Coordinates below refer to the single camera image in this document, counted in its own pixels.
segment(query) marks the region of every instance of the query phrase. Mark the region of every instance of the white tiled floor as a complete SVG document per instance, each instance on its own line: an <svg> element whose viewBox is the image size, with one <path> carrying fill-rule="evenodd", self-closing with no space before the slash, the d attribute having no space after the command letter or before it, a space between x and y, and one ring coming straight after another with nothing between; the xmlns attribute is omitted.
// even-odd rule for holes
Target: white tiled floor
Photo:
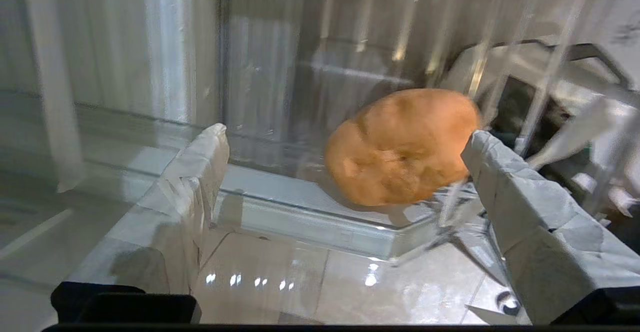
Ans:
<svg viewBox="0 0 640 332"><path fill-rule="evenodd" d="M194 296L201 323L277 323L284 312L321 323L457 324L483 323L466 305L496 310L503 290L449 243L393 266L233 232Z"/></svg>

